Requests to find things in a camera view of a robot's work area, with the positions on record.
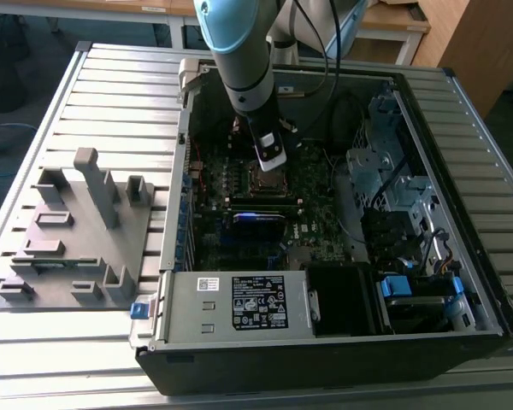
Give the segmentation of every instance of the metal slatted surface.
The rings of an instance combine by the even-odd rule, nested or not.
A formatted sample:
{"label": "metal slatted surface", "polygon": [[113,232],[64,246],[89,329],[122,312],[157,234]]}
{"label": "metal slatted surface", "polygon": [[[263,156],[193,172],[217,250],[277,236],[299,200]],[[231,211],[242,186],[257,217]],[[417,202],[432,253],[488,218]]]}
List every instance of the metal slatted surface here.
{"label": "metal slatted surface", "polygon": [[[38,167],[70,167],[74,151],[93,145],[99,164],[122,181],[133,170],[157,186],[150,219],[140,291],[152,292],[158,278],[162,227],[168,203],[171,160],[180,105],[176,100],[179,62],[198,53],[94,44],[80,53],[74,77],[51,108],[50,125],[15,206],[0,234],[0,278],[8,252],[20,246],[40,201],[29,185]],[[317,61],[306,61],[318,64]],[[513,298],[513,178],[495,144],[475,118],[457,84],[440,70],[353,63],[349,67],[402,71],[429,121],[442,155],[471,213],[492,262]],[[80,178],[67,169],[68,178]],[[448,393],[513,391],[513,349],[477,360],[430,382],[360,386],[353,389],[278,392],[247,396],[170,399],[156,392],[127,345],[125,312],[0,313],[0,407],[130,407],[363,400],[424,395],[423,407],[450,400]]]}

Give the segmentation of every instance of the barcode sticker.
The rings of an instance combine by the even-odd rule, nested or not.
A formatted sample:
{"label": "barcode sticker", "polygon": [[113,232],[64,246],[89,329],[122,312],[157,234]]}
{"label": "barcode sticker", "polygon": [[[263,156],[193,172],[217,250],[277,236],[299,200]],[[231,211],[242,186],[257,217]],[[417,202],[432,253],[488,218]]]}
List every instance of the barcode sticker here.
{"label": "barcode sticker", "polygon": [[143,11],[151,11],[153,13],[165,13],[165,9],[162,7],[141,7]]}
{"label": "barcode sticker", "polygon": [[218,278],[198,278],[198,292],[219,290]]}

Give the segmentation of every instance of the warning label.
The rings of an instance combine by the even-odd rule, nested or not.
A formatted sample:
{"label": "warning label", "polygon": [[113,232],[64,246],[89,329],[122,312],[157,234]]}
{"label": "warning label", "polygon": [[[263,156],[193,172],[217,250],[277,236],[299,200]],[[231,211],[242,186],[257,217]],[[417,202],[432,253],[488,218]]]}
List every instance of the warning label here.
{"label": "warning label", "polygon": [[236,331],[289,327],[283,277],[232,278],[232,324]]}

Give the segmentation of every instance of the gray support post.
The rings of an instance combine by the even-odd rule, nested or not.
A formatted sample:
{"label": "gray support post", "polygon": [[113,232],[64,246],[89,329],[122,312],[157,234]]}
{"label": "gray support post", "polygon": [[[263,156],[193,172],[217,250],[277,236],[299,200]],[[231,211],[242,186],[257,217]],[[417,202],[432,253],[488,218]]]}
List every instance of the gray support post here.
{"label": "gray support post", "polygon": [[38,190],[47,204],[62,203],[61,190],[69,186],[61,169],[44,168],[34,188]]}
{"label": "gray support post", "polygon": [[104,274],[103,287],[115,301],[128,301],[135,291],[135,283],[125,266],[121,269],[121,275],[118,278],[112,266],[109,265]]}
{"label": "gray support post", "polygon": [[103,297],[103,292],[94,280],[74,280],[70,293],[80,304],[96,302]]}
{"label": "gray support post", "polygon": [[150,195],[146,189],[144,177],[130,175],[126,185],[127,200],[131,207],[150,206]]}
{"label": "gray support post", "polygon": [[103,181],[103,175],[97,166],[97,158],[96,149],[78,148],[74,157],[74,168],[84,175],[91,199],[106,227],[112,229],[118,222],[118,214],[114,209],[114,198],[110,197],[110,192]]}
{"label": "gray support post", "polygon": [[25,281],[20,282],[2,282],[0,286],[0,296],[8,302],[30,301],[34,289]]}

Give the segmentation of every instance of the blue latch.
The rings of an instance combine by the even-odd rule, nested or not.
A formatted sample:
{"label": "blue latch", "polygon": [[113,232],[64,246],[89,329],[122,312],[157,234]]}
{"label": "blue latch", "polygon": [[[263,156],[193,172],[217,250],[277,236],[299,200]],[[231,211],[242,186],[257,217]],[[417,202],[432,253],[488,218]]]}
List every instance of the blue latch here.
{"label": "blue latch", "polygon": [[388,276],[380,282],[384,297],[412,296],[409,280],[404,275]]}
{"label": "blue latch", "polygon": [[456,291],[457,295],[460,295],[463,293],[463,283],[462,283],[462,280],[458,276],[455,276],[454,278],[452,278],[452,284],[454,285],[454,290]]}
{"label": "blue latch", "polygon": [[131,319],[148,319],[150,316],[150,304],[134,302],[131,304]]}

